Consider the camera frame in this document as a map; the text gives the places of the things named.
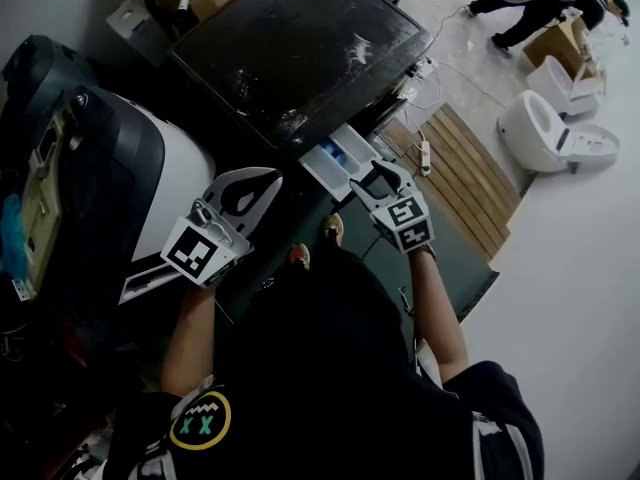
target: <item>yellow circle logo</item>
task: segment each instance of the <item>yellow circle logo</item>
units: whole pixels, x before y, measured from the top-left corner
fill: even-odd
[[[219,443],[231,424],[229,401],[217,391],[208,391],[191,402],[173,422],[169,436],[185,450],[206,450]]]

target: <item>person in black clothing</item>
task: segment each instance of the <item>person in black clothing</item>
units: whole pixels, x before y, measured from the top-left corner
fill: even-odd
[[[104,480],[381,475],[535,479],[540,430],[515,379],[469,365],[429,246],[409,253],[420,373],[400,313],[378,279],[342,249],[337,214],[313,262],[302,244],[253,296],[230,361],[213,377],[212,289],[187,293],[162,393],[118,410]]]
[[[478,14],[520,5],[510,4],[504,0],[475,0],[465,6],[465,11],[469,17],[474,18]],[[593,30],[597,27],[607,11],[618,17],[625,26],[629,26],[629,6],[624,0],[575,0],[574,2],[533,0],[524,4],[524,12],[518,23],[502,34],[495,34],[491,41],[503,54],[509,56],[511,46],[521,43],[554,19],[560,19],[563,9],[567,7],[575,7],[582,11],[582,20],[575,20],[572,24],[573,36],[580,51],[584,51],[582,37],[585,28]]]

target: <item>white toilet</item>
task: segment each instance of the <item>white toilet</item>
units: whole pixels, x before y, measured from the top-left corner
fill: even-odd
[[[498,128],[518,163],[532,171],[562,171],[569,162],[604,167],[615,162],[620,147],[618,138],[600,126],[568,128],[549,102],[530,90],[503,112]]]
[[[575,82],[555,57],[547,55],[544,62],[527,77],[529,89],[546,99],[558,114],[570,116],[596,110],[604,97],[604,80],[580,76]]]

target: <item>colorful shoe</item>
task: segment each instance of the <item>colorful shoe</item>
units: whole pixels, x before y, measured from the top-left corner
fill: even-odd
[[[287,255],[287,261],[291,265],[295,265],[297,262],[302,263],[305,269],[309,270],[311,266],[311,254],[309,254],[309,249],[304,244],[294,244],[289,249],[289,254]]]
[[[467,14],[467,18],[475,18],[477,14],[471,10],[471,6],[465,5],[462,10]]]
[[[344,223],[342,222],[340,215],[338,215],[337,213],[327,215],[324,219],[322,219],[320,231],[322,232],[322,237],[324,239],[330,240],[338,247],[342,247],[342,239],[344,237]]]
[[[496,36],[490,37],[489,42],[496,50],[498,50],[507,59],[510,59],[511,57],[513,57],[513,55],[509,51],[509,48],[507,48],[506,46],[499,46],[498,44],[496,44]]]

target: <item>wall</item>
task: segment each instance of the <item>wall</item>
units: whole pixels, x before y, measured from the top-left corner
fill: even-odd
[[[640,460],[640,0],[595,122],[622,141],[598,174],[540,176],[464,322],[474,361],[513,373],[549,480],[626,479]]]
[[[0,66],[30,34],[44,34],[111,64],[135,58],[105,23],[123,0],[0,0]]]

